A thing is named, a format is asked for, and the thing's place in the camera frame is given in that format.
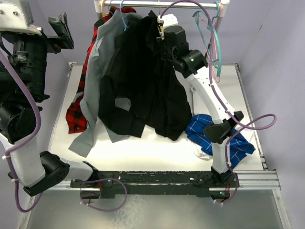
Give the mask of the black polo shirt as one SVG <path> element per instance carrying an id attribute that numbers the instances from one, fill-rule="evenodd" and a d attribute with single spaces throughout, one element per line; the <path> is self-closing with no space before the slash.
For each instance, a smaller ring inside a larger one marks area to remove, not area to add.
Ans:
<path id="1" fill-rule="evenodd" d="M 157 15 L 150 11 L 143 19 L 145 31 L 145 123 L 163 137 L 176 141 L 191 119 L 184 87 L 169 61 L 161 59 L 157 43 Z"/>

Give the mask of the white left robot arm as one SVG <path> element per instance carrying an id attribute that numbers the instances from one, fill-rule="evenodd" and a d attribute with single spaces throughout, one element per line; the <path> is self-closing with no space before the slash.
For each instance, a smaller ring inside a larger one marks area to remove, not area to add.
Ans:
<path id="1" fill-rule="evenodd" d="M 50 17 L 48 22 L 55 36 L 47 36 L 31 22 L 14 29 L 11 20 L 1 19 L 0 38 L 11 43 L 13 50 L 1 45 L 0 140 L 5 147 L 3 158 L 10 168 L 9 178 L 16 186 L 22 185 L 29 196 L 41 194 L 65 179 L 87 187 L 98 182 L 98 170 L 90 163 L 38 150 L 40 103 L 49 98 L 45 93 L 47 55 L 74 48 L 66 13 Z"/>

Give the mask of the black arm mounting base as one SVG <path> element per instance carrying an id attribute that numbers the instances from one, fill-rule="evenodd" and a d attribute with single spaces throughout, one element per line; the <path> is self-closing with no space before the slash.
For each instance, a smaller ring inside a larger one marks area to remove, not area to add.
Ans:
<path id="1" fill-rule="evenodd" d="M 200 198 L 229 198 L 229 189 L 239 187 L 237 174 L 230 171 L 99 171 L 89 181 L 74 180 L 72 188 L 98 194 L 116 195 L 193 195 Z"/>

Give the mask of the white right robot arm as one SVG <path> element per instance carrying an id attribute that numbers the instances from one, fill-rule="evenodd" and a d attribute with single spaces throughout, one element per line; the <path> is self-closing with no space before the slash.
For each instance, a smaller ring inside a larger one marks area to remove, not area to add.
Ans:
<path id="1" fill-rule="evenodd" d="M 212 118 L 212 124 L 204 130 L 213 149 L 212 182 L 224 186 L 232 173 L 229 158 L 228 140 L 238 121 L 244 117 L 242 111 L 236 111 L 225 99 L 218 85 L 209 75 L 208 63 L 199 50 L 190 50 L 185 30 L 179 25 L 158 27 L 161 57 L 170 61 L 174 69 L 180 72 L 195 88 L 203 100 Z"/>

